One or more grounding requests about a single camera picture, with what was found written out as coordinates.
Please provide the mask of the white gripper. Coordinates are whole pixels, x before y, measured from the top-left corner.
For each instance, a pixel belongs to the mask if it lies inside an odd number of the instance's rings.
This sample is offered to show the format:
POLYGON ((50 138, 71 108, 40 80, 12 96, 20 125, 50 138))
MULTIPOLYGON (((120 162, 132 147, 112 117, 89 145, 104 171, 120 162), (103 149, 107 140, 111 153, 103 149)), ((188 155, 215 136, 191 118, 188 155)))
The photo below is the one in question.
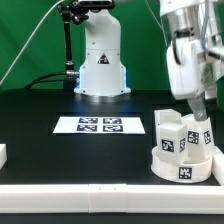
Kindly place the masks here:
POLYGON ((189 99, 195 120, 205 121, 207 111, 201 94, 224 76, 224 60, 205 56, 199 40, 182 38, 176 44, 179 64, 174 58, 173 45, 166 53, 171 92, 176 100, 189 99))

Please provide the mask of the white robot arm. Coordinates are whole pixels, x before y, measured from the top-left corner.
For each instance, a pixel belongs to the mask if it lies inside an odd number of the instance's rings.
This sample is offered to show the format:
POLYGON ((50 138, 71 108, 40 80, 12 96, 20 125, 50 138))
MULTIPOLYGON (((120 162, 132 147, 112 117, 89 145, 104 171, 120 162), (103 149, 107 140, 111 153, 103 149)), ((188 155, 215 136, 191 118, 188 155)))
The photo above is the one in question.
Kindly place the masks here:
MULTIPOLYGON (((117 0, 74 0, 74 20, 85 24, 86 57, 75 91, 90 97, 128 93, 120 61, 121 26, 109 11, 117 0)), ((204 96, 224 73, 224 46, 218 33, 219 0, 159 0, 171 92, 186 99, 197 121, 207 118, 204 96)))

